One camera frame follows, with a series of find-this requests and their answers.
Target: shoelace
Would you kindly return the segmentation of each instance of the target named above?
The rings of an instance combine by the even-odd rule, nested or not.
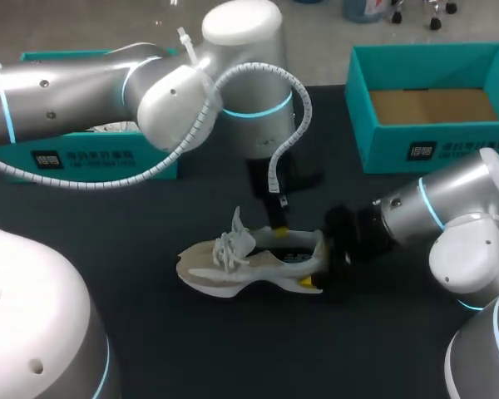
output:
[[[231,246],[231,240],[235,238],[238,233],[231,231],[230,233],[222,233],[219,239],[215,241],[213,248],[213,262],[216,266],[224,266],[225,272],[236,269],[238,265],[248,264],[249,261],[242,259],[235,254]]]

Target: sneaker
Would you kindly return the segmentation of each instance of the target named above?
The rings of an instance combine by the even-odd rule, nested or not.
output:
[[[218,298],[233,298],[257,281],[293,293],[322,293],[306,280],[326,271],[328,258],[321,231],[289,230],[281,237],[270,227],[248,231],[237,208],[231,231],[182,252],[176,269],[184,283]]]

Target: cable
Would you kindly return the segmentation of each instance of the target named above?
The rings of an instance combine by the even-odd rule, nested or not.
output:
[[[285,151],[287,151],[292,145],[294,145],[299,140],[299,138],[301,138],[303,133],[309,128],[309,124],[312,119],[313,108],[307,90],[294,75],[287,72],[283,68],[265,64],[263,62],[247,62],[245,64],[240,64],[238,66],[230,68],[227,72],[222,74],[222,76],[220,76],[218,81],[215,83],[212,99],[208,97],[205,100],[205,103],[201,108],[198,118],[196,119],[194,125],[190,129],[185,139],[183,139],[183,141],[162,162],[146,170],[143,173],[140,173],[138,175],[126,179],[87,183],[79,181],[60,180],[41,175],[35,175],[33,173],[26,172],[25,170],[19,170],[18,168],[14,168],[1,161],[0,161],[0,171],[7,175],[12,175],[17,178],[38,183],[40,185],[61,187],[71,190],[108,190],[108,189],[116,189],[120,187],[126,187],[128,185],[135,185],[141,183],[142,181],[150,179],[150,177],[157,175],[158,173],[162,172],[164,169],[168,168],[181,156],[181,154],[183,154],[186,151],[190,143],[194,140],[196,134],[200,131],[201,127],[203,126],[205,118],[210,116],[210,114],[213,112],[216,115],[218,115],[218,112],[215,110],[215,104],[213,101],[214,98],[217,98],[218,95],[220,94],[220,90],[235,76],[246,73],[247,71],[266,71],[272,73],[273,75],[282,77],[283,79],[287,80],[290,83],[290,85],[299,93],[299,95],[301,96],[301,100],[303,101],[304,117],[298,129],[290,136],[290,138],[288,138],[282,145],[279,146],[279,148],[272,155],[269,162],[269,169],[268,169],[269,192],[279,193],[280,188],[276,171],[279,158],[281,157],[282,154],[284,154]]]

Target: black table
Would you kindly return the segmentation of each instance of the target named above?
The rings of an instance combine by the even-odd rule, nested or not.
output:
[[[297,144],[325,182],[290,197],[293,229],[326,209],[357,208],[411,175],[363,175],[341,86],[315,87],[314,122]],[[99,307],[123,371],[123,399],[447,398],[443,359],[471,316],[433,280],[428,244],[358,267],[345,303],[277,291],[232,303],[178,281],[176,255],[230,229],[266,224],[245,167],[219,126],[180,163],[180,179],[107,192],[11,185],[0,175],[0,228],[60,251]]]

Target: white cable tie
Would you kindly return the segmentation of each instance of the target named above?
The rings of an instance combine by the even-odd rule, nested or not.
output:
[[[198,61],[198,57],[194,51],[194,45],[192,44],[190,36],[185,32],[183,27],[178,28],[177,32],[180,34],[181,44],[185,46],[186,52],[189,54],[192,67],[196,69],[198,75],[200,76],[201,84],[203,85],[207,98],[209,98],[212,104],[212,108],[216,111],[216,113],[221,112],[224,109],[224,104],[222,102],[222,98],[220,97],[220,91],[215,90],[215,83],[200,66],[200,62]]]

